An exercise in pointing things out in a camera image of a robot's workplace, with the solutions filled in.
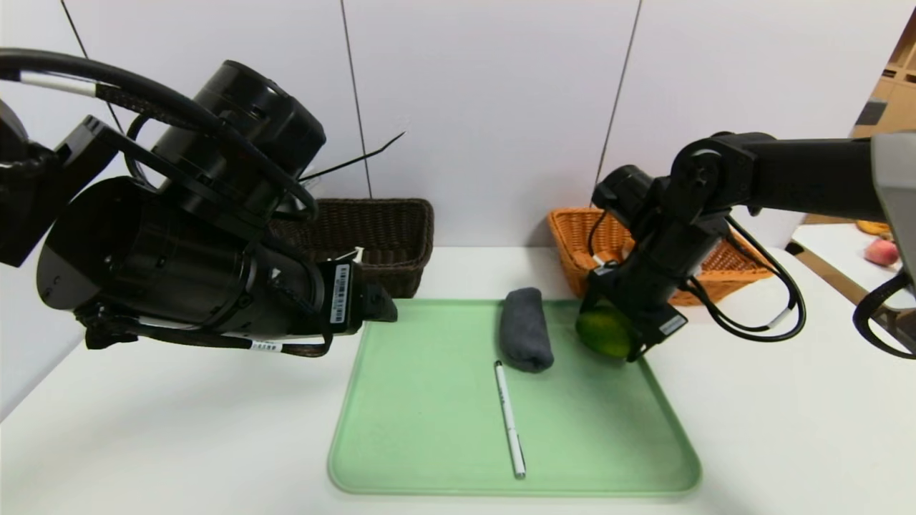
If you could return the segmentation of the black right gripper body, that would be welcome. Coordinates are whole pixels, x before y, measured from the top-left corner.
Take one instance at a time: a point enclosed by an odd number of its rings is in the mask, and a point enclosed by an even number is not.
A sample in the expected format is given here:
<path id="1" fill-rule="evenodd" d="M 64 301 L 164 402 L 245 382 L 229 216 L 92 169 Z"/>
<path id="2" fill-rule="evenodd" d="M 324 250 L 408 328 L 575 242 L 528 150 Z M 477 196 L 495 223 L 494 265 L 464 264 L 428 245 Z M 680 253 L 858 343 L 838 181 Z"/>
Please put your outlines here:
<path id="1" fill-rule="evenodd" d="M 587 274 L 587 288 L 599 292 L 599 303 L 609 304 L 632 335 L 652 338 L 652 348 L 674 335 L 688 319 L 668 301 L 678 289 L 678 278 L 667 275 L 651 260 L 635 252 L 622 263 L 610 261 Z"/>

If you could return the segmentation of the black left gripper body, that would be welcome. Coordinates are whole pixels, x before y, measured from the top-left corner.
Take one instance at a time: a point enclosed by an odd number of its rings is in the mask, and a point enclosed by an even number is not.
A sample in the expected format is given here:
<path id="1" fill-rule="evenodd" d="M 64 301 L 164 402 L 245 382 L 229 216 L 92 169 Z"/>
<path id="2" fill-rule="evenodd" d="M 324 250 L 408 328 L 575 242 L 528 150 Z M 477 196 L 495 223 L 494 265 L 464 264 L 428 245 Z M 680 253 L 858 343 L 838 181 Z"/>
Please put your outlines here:
<path id="1" fill-rule="evenodd" d="M 288 287 L 305 301 L 311 313 L 297 312 L 289 326 L 291 335 L 352 335 L 362 325 L 353 314 L 354 283 L 358 274 L 352 260 L 324 260 L 309 263 L 304 273 L 289 278 Z"/>

